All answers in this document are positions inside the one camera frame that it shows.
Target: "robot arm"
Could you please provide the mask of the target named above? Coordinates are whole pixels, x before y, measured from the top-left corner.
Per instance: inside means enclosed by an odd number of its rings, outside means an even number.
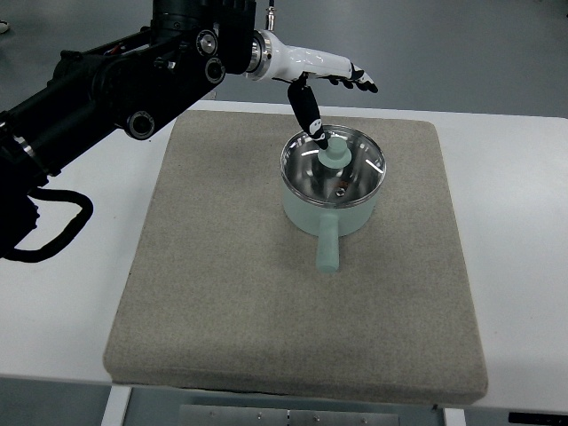
[[[273,24],[273,2],[268,12]],[[375,84],[346,58],[255,32],[255,13],[255,0],[154,0],[150,28],[91,51],[63,51],[44,90],[0,113],[0,258],[38,262],[61,251],[89,219],[92,204],[78,193],[41,188],[47,177],[117,129],[150,138],[226,73],[290,83],[298,122],[326,149],[307,79],[373,92]],[[83,210],[44,248],[17,250],[39,217],[29,197],[73,202]]]

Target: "glass lid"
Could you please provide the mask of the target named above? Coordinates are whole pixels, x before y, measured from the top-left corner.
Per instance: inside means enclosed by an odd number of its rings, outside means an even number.
[[[381,148],[367,135],[349,127],[324,125],[328,138],[341,138],[351,161],[340,169],[324,166],[320,148],[305,132],[292,137],[282,150],[280,172],[288,188],[311,204],[343,209],[371,198],[384,180],[386,163]]]

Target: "mint green pot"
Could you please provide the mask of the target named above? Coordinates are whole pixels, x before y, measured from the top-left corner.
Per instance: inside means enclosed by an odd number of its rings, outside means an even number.
[[[328,138],[341,138],[351,151],[349,164],[331,169],[304,132],[292,137],[280,157],[282,203],[302,231],[319,237],[316,267],[339,269],[339,237],[360,229],[373,214],[386,162],[379,146],[358,130],[326,125]]]

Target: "felt mat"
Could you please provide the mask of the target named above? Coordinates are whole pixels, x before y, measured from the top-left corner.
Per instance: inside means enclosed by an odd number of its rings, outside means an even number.
[[[383,150],[340,271],[286,217],[292,115],[188,111],[172,131],[104,364],[116,383],[468,404],[487,388],[434,126],[323,117]]]

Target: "pot handle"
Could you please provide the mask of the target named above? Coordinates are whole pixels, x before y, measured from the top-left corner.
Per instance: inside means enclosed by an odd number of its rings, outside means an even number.
[[[324,213],[319,217],[316,267],[320,272],[337,272],[339,268],[339,216]]]

